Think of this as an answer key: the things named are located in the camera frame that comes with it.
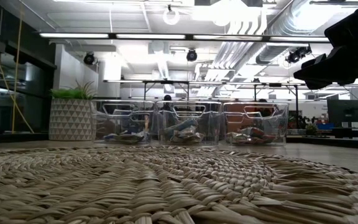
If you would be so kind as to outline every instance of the fluorescent light fixture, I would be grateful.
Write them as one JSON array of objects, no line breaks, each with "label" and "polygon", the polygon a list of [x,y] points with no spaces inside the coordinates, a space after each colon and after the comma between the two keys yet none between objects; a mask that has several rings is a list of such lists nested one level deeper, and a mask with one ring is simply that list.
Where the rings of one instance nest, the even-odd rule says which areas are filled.
[{"label": "fluorescent light fixture", "polygon": [[263,4],[263,8],[264,9],[271,9],[271,8],[274,8],[274,7],[276,7],[277,6],[277,3],[275,3],[275,2],[272,2],[272,3],[270,3],[270,2],[264,2],[264,4]]},{"label": "fluorescent light fixture", "polygon": [[309,44],[302,43],[266,43],[268,46],[277,46],[277,47],[309,47]]},{"label": "fluorescent light fixture", "polygon": [[234,41],[261,41],[262,37],[251,35],[194,35],[195,40],[234,40]]},{"label": "fluorescent light fixture", "polygon": [[253,83],[250,82],[228,82],[228,85],[252,85]]},{"label": "fluorescent light fixture", "polygon": [[142,80],[105,80],[105,82],[111,82],[111,83],[143,83]]},{"label": "fluorescent light fixture", "polygon": [[271,42],[305,42],[305,43],[329,43],[327,37],[292,37],[292,36],[283,36],[283,37],[271,37]]},{"label": "fluorescent light fixture", "polygon": [[183,34],[117,34],[117,39],[168,39],[168,40],[184,40]]},{"label": "fluorescent light fixture", "polygon": [[282,86],[304,85],[304,83],[280,83]]},{"label": "fluorescent light fixture", "polygon": [[108,34],[41,33],[44,38],[108,39]]},{"label": "fluorescent light fixture", "polygon": [[223,82],[189,82],[189,84],[223,84]]},{"label": "fluorescent light fixture", "polygon": [[[130,99],[140,99],[143,100],[144,96],[130,96]],[[158,97],[158,96],[146,96],[146,100],[163,100],[164,97]],[[172,97],[172,100],[184,100],[187,98],[180,98],[180,97]]]},{"label": "fluorescent light fixture", "polygon": [[173,2],[173,1],[136,1],[136,0],[54,0],[55,2],[74,2],[74,3],[98,3],[98,4],[156,4],[156,5],[164,5],[167,4],[179,4],[181,5],[181,2]]}]

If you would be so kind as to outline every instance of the computer monitor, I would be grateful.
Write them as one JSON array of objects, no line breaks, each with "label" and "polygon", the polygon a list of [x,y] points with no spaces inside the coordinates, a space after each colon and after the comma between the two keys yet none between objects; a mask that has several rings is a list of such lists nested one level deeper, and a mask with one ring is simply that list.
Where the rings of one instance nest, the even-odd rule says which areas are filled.
[{"label": "computer monitor", "polygon": [[335,127],[342,122],[358,122],[358,100],[327,100],[328,119]]}]

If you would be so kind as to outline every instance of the potted plant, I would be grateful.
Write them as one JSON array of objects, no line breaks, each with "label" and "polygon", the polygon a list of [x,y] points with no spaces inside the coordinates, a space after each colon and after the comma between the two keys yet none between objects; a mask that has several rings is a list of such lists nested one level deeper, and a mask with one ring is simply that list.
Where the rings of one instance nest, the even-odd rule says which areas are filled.
[{"label": "potted plant", "polygon": [[76,88],[51,90],[49,140],[90,141],[92,140],[92,105],[94,96],[87,82]]},{"label": "potted plant", "polygon": [[310,136],[317,135],[317,127],[314,124],[307,124],[306,125],[306,134]]}]

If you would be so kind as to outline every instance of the plastic bin handle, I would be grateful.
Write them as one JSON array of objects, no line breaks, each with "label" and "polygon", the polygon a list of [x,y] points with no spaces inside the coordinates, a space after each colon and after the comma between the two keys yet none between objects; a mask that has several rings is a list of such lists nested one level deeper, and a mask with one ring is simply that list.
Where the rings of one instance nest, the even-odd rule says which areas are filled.
[{"label": "plastic bin handle", "polygon": [[[260,114],[260,112],[247,112],[247,108],[271,108],[273,109],[273,113],[270,116],[266,116],[266,117],[262,117],[262,115]],[[245,106],[244,107],[244,112],[246,112],[246,116],[250,119],[265,119],[265,118],[273,118],[274,114],[277,112],[277,108],[274,106]],[[248,114],[260,114],[260,117],[250,117]]]},{"label": "plastic bin handle", "polygon": [[102,106],[104,113],[109,115],[109,116],[111,116],[111,117],[129,117],[132,114],[132,110],[130,111],[129,114],[122,114],[122,115],[120,115],[120,114],[109,114],[107,112],[106,106],[130,106],[131,108],[135,108],[135,105],[129,105],[129,104],[124,104],[124,103],[108,103],[108,104],[104,104]]},{"label": "plastic bin handle", "polygon": [[244,121],[244,115],[240,112],[225,112],[226,114],[226,119],[228,119],[228,117],[241,117],[241,121],[228,121],[227,123],[229,124],[242,124],[242,122]]},{"label": "plastic bin handle", "polygon": [[133,111],[131,114],[131,121],[134,122],[146,122],[146,120],[141,120],[141,119],[134,119],[134,116],[137,115],[147,115],[149,117],[149,120],[151,119],[150,117],[152,116],[153,111]]},{"label": "plastic bin handle", "polygon": [[176,106],[185,106],[185,105],[173,105],[172,106],[172,110],[173,112],[176,114],[176,116],[178,118],[200,118],[204,112],[205,112],[205,106],[204,105],[186,105],[186,107],[189,107],[189,108],[196,108],[196,107],[202,107],[203,110],[202,111],[179,111],[180,114],[195,114],[195,113],[199,113],[200,115],[199,116],[194,116],[194,115],[179,115],[177,110],[176,110]]}]

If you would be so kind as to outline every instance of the green plant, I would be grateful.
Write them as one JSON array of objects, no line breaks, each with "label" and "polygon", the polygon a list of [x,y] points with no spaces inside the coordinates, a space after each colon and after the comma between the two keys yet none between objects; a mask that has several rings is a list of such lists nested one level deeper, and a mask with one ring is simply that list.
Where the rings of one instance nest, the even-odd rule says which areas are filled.
[{"label": "green plant", "polygon": [[94,90],[91,90],[90,86],[93,82],[87,82],[84,85],[80,85],[76,81],[76,88],[61,88],[58,90],[50,90],[53,98],[64,99],[79,99],[79,100],[91,100],[95,94]]},{"label": "green plant", "polygon": [[307,124],[306,125],[306,134],[308,135],[316,135],[317,134],[317,127],[314,124]]}]

